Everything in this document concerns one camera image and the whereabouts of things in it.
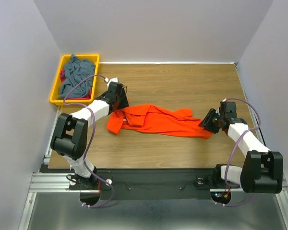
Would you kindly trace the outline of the orange polo shirt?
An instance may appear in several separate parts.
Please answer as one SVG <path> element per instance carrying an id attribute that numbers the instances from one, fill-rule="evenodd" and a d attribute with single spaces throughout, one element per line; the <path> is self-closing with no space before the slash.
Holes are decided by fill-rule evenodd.
<path id="1" fill-rule="evenodd" d="M 201 119 L 188 108 L 167 110 L 153 104 L 129 106 L 113 112 L 107 130 L 118 135 L 122 129 L 175 137 L 208 139 L 212 133 L 199 127 Z"/>

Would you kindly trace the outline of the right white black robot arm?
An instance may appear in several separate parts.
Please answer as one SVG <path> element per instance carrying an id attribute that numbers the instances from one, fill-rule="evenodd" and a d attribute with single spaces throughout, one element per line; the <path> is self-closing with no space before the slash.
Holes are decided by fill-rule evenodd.
<path id="1" fill-rule="evenodd" d="M 199 124 L 213 134 L 220 130 L 235 141 L 245 160 L 242 167 L 232 165 L 233 155 L 227 164 L 218 164 L 211 175 L 213 185 L 241 187 L 246 193 L 278 194 L 283 188 L 283 156 L 261 143 L 247 122 L 237 117 L 235 102 L 227 99 L 216 110 L 211 108 Z"/>

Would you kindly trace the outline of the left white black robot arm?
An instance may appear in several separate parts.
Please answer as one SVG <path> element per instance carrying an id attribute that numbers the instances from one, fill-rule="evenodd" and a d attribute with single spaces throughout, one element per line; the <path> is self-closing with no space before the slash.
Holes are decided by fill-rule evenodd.
<path id="1" fill-rule="evenodd" d="M 59 115 L 50 142 L 52 150 L 61 155 L 74 170 L 68 176 L 70 186 L 79 185 L 85 189 L 97 184 L 96 167 L 86 158 L 88 128 L 96 127 L 96 121 L 116 110 L 128 107 L 124 85 L 118 78 L 109 79 L 107 90 L 91 104 L 72 114 Z"/>

